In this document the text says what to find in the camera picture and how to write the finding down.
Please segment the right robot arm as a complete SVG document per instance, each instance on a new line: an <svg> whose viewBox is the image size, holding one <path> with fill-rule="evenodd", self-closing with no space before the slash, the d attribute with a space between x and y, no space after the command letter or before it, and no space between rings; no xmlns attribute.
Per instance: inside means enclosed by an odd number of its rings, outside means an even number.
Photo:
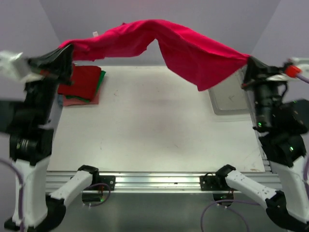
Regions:
<svg viewBox="0 0 309 232"><path fill-rule="evenodd" d="M279 86L288 87L294 78L307 81L309 60L291 58L282 67L269 66L254 57L247 62L242 89L254 95L254 129L282 189L276 190L246 177L231 165L219 169L219 189L238 190L262 206L277 226L292 232L309 229L309 161L302 135L309 131L309 102L283 102Z"/></svg>

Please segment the crimson pink t shirt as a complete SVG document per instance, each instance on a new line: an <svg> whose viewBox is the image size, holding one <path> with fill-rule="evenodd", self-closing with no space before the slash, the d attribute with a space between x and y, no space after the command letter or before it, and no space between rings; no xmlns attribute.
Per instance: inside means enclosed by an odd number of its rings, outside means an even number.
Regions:
<svg viewBox="0 0 309 232"><path fill-rule="evenodd" d="M157 40L166 66L204 91L247 64L249 55L234 50L188 27L162 19L123 23L102 35L63 42L74 47L73 59L95 61L136 57Z"/></svg>

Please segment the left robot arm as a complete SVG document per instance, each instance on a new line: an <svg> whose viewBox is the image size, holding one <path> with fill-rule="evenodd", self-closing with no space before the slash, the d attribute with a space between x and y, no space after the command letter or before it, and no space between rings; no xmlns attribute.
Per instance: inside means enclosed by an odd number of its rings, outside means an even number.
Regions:
<svg viewBox="0 0 309 232"><path fill-rule="evenodd" d="M46 124L58 86L71 84L72 58L71 44L34 58L0 53L0 73L24 83L26 92L21 102L0 102L0 131L10 136L6 165L16 174L15 210L5 229L49 232L61 224L68 206L84 189L99 187L98 169L83 165L66 184L46 193L54 136L54 130Z"/></svg>

